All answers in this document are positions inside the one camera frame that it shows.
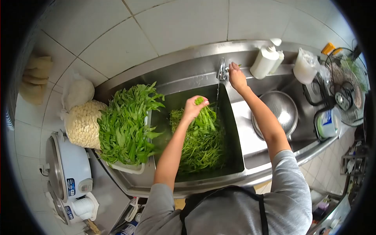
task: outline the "faucet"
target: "faucet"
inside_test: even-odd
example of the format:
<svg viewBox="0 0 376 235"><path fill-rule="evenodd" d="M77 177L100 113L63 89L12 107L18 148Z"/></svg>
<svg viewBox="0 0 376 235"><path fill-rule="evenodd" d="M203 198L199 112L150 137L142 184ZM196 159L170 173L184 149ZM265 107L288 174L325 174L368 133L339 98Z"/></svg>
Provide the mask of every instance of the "faucet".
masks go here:
<svg viewBox="0 0 376 235"><path fill-rule="evenodd" d="M218 70L217 70L217 79L226 80L228 78L228 71L226 70L226 65L224 63L224 58L222 57L219 60Z"/></svg>

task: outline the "power cord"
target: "power cord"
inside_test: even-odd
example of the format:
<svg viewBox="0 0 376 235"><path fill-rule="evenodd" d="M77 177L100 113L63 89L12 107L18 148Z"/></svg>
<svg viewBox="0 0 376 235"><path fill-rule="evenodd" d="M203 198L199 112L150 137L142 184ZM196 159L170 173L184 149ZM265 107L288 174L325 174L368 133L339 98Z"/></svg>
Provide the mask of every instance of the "power cord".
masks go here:
<svg viewBox="0 0 376 235"><path fill-rule="evenodd" d="M39 168L39 171L41 172L41 174L42 174L43 176L47 176L47 177L48 177L48 175L43 174L43 172L42 172L42 168Z"/></svg>

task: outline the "gray t-shirt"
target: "gray t-shirt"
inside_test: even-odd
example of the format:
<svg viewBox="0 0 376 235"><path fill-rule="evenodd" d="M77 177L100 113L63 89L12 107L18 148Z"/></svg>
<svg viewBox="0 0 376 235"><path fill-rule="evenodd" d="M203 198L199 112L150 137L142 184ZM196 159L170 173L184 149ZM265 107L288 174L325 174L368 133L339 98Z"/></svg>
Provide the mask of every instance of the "gray t-shirt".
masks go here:
<svg viewBox="0 0 376 235"><path fill-rule="evenodd" d="M269 234L306 234L312 222L311 195L292 151L279 152L272 170L271 192L264 194ZM135 235L181 234L180 211L167 185L153 185ZM206 199L185 225L188 235L262 234L259 202L243 192Z"/></svg>

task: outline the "plastic bag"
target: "plastic bag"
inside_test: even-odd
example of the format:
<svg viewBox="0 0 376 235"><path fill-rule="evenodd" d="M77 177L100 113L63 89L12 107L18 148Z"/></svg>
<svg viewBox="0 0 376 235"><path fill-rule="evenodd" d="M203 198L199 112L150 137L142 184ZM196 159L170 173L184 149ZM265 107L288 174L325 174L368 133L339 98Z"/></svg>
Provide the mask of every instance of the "plastic bag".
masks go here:
<svg viewBox="0 0 376 235"><path fill-rule="evenodd" d="M94 85L78 73L71 71L72 75L65 80L61 102L67 112L76 105L83 105L94 97Z"/></svg>
<svg viewBox="0 0 376 235"><path fill-rule="evenodd" d="M106 107L104 103L96 100L74 106L64 118L69 141L84 148L100 149L97 118L102 115L100 110Z"/></svg>
<svg viewBox="0 0 376 235"><path fill-rule="evenodd" d="M310 51L299 48L298 57L293 68L295 77L303 84L310 84L317 72L326 84L329 84L330 72L328 68L320 65L317 56Z"/></svg>

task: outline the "orange object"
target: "orange object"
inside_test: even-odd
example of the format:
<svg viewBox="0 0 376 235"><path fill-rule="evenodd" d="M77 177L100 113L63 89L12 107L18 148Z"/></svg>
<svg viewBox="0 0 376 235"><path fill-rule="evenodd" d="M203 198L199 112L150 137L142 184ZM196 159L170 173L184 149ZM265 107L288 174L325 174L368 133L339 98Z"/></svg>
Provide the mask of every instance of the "orange object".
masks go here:
<svg viewBox="0 0 376 235"><path fill-rule="evenodd" d="M337 54L338 52L342 51L342 48L335 49L333 55Z"/></svg>
<svg viewBox="0 0 376 235"><path fill-rule="evenodd" d="M321 51L321 53L325 54L325 55L329 55L330 52L332 52L333 50L335 49L335 46L329 42L325 47L324 49Z"/></svg>

